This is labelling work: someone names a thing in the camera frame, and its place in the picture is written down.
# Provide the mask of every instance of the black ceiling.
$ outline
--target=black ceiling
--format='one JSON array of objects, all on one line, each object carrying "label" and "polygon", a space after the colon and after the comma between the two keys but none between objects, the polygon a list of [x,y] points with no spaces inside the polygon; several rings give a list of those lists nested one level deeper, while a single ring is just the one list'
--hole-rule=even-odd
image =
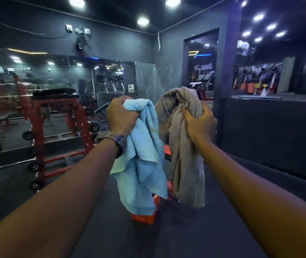
[{"label": "black ceiling", "polygon": [[[156,34],[221,0],[181,0],[181,4],[175,8],[167,8],[165,0],[84,0],[86,5],[82,10],[72,7],[68,0],[20,1]],[[248,0],[242,9],[241,33],[252,31],[251,36],[241,37],[242,40],[256,45],[254,39],[263,37],[263,41],[257,45],[266,45],[289,39],[306,39],[306,0]],[[264,19],[253,23],[253,17],[260,12],[265,13]],[[138,26],[140,15],[150,20],[148,27]],[[277,28],[266,32],[267,25],[274,22],[278,23]],[[275,38],[275,34],[283,30],[287,34]]]}]

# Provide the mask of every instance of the ceiling trim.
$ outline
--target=ceiling trim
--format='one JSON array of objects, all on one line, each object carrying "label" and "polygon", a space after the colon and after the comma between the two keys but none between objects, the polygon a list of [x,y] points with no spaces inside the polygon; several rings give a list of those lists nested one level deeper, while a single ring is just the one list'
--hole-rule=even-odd
[{"label": "ceiling trim", "polygon": [[168,30],[168,29],[170,29],[170,28],[172,28],[172,27],[174,27],[174,26],[176,26],[176,25],[178,25],[178,24],[180,24],[180,23],[182,23],[182,22],[184,22],[186,20],[189,20],[190,18],[192,18],[192,17],[194,17],[194,16],[196,16],[196,15],[198,15],[198,14],[200,14],[200,13],[202,13],[202,12],[204,12],[204,11],[206,11],[206,10],[208,10],[208,9],[210,9],[210,8],[216,6],[216,5],[218,5],[218,4],[220,4],[220,3],[224,2],[224,1],[227,1],[227,0],[221,0],[221,1],[215,3],[215,4],[211,5],[211,6],[203,9],[202,11],[200,11],[198,13],[195,13],[194,15],[191,15],[190,17],[188,17],[188,18],[186,18],[186,19],[184,19],[184,20],[182,20],[182,21],[180,21],[180,22],[178,22],[178,23],[176,23],[176,24],[174,24],[174,25],[172,25],[170,27],[167,27],[166,29],[163,29],[163,30],[161,30],[161,31],[159,31],[159,32],[157,32],[157,33],[155,33],[153,35],[157,35],[158,33],[162,33],[162,32],[164,32],[164,31],[166,31],[166,30]]},{"label": "ceiling trim", "polygon": [[140,31],[140,30],[135,30],[135,29],[127,28],[127,27],[124,27],[124,26],[120,26],[120,25],[116,25],[116,24],[112,24],[112,23],[107,23],[105,21],[95,20],[95,19],[92,19],[92,18],[76,15],[76,14],[73,14],[73,13],[62,12],[60,10],[52,9],[52,8],[49,8],[49,7],[45,7],[45,6],[41,6],[41,5],[37,5],[37,4],[33,4],[33,3],[28,3],[28,2],[25,2],[25,1],[20,1],[20,0],[10,0],[10,1],[17,2],[17,3],[22,3],[22,4],[27,4],[27,5],[31,5],[31,6],[34,6],[34,7],[46,9],[46,10],[57,12],[57,13],[63,13],[63,14],[74,16],[74,17],[79,17],[79,18],[90,20],[90,21],[94,21],[94,22],[97,22],[97,23],[103,23],[103,24],[107,24],[107,25],[111,25],[111,26],[115,26],[115,27],[120,27],[120,28],[126,29],[126,30],[133,30],[135,32],[144,33],[144,34],[148,34],[148,35],[155,35],[155,34],[152,34],[152,33],[147,33],[147,32],[143,32],[143,31]]}]

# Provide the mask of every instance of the towel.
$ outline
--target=towel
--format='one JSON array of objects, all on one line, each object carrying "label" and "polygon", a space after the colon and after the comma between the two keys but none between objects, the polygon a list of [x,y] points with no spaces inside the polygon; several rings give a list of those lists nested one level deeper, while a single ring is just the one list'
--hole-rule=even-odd
[{"label": "towel", "polygon": [[170,146],[173,189],[178,200],[201,208],[205,204],[203,159],[188,139],[183,107],[195,118],[203,115],[202,104],[194,90],[186,87],[165,93],[155,105],[161,140]]},{"label": "towel", "polygon": [[127,99],[123,105],[127,110],[141,111],[141,114],[128,136],[127,148],[115,160],[111,174],[117,179],[123,205],[132,214],[152,215],[155,212],[152,194],[168,197],[158,118],[149,99]]}]

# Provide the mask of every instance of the gray towel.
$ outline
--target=gray towel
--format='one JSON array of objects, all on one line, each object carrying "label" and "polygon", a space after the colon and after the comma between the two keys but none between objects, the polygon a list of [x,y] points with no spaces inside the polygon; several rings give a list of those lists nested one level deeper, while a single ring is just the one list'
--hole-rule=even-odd
[{"label": "gray towel", "polygon": [[172,153],[174,193],[181,203],[201,208],[205,204],[203,159],[188,139],[182,114],[185,106],[195,118],[203,115],[201,102],[193,91],[186,87],[168,91],[155,105],[155,111],[160,139],[169,144]]}]

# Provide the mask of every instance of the wristwatch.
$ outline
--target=wristwatch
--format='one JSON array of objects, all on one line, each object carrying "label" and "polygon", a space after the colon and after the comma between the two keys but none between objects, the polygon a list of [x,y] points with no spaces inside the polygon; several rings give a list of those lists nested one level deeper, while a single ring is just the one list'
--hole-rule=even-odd
[{"label": "wristwatch", "polygon": [[94,141],[95,141],[96,144],[98,144],[104,138],[110,138],[116,143],[116,145],[118,147],[118,153],[117,153],[116,159],[119,158],[123,154],[125,149],[127,148],[127,140],[124,138],[124,136],[115,134],[115,133],[111,132],[110,130],[100,133],[95,138]]}]

